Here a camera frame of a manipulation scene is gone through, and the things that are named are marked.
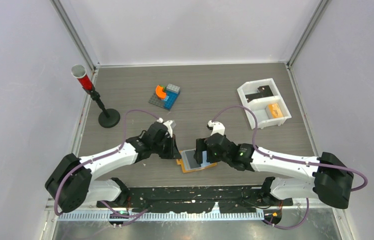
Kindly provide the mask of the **orange leather card holder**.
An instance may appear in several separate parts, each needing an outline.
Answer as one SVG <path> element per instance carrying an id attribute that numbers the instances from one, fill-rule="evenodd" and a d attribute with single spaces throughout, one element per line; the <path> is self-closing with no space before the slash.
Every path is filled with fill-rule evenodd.
<path id="1" fill-rule="evenodd" d="M 211 163 L 208 161 L 207 151 L 202 152 L 202 163 L 198 163 L 198 161 L 194 158 L 195 152 L 195 149 L 180 152 L 181 158 L 176 159 L 176 163 L 181 167 L 183 173 L 197 172 L 217 166 L 216 162 Z"/>

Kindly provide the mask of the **black credit card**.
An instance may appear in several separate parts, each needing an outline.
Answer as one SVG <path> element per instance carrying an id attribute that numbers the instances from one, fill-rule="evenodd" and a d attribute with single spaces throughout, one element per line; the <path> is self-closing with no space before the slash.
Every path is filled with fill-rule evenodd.
<path id="1" fill-rule="evenodd" d="M 182 160 L 186 171 L 192 171 L 201 167 L 200 163 L 197 163 L 194 155 L 195 149 L 189 149 L 182 152 Z"/>
<path id="2" fill-rule="evenodd" d="M 269 85 L 259 86 L 257 88 L 258 98 L 272 97 L 274 94 Z"/>
<path id="3" fill-rule="evenodd" d="M 266 93 L 262 93 L 262 92 L 251 93 L 251 94 L 246 94 L 245 95 L 246 101 L 248 103 L 250 103 L 253 100 L 266 98 L 266 97 L 268 97 L 268 95 Z"/>

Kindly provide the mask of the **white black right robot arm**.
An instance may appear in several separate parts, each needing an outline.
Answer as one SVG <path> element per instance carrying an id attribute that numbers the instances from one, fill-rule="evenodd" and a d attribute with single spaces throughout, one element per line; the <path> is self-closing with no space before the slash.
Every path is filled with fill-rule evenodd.
<path id="1" fill-rule="evenodd" d="M 337 209 L 347 209 L 354 173 L 334 154 L 297 156 L 273 152 L 249 143 L 235 144 L 225 135 L 196 139 L 194 159 L 201 164 L 224 162 L 238 171 L 267 172 L 260 198 L 266 205 L 289 198 L 319 199 Z"/>

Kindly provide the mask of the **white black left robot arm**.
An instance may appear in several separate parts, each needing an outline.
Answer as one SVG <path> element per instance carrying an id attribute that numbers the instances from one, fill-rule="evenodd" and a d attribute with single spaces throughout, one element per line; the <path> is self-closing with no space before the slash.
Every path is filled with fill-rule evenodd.
<path id="1" fill-rule="evenodd" d="M 118 178 L 100 180 L 109 172 L 133 165 L 158 155 L 161 159 L 181 158 L 174 135 L 175 121 L 156 121 L 114 148 L 89 156 L 74 153 L 62 158 L 45 182 L 45 189 L 54 199 L 57 216 L 70 213 L 84 203 L 107 201 L 116 207 L 128 202 L 128 189 Z"/>

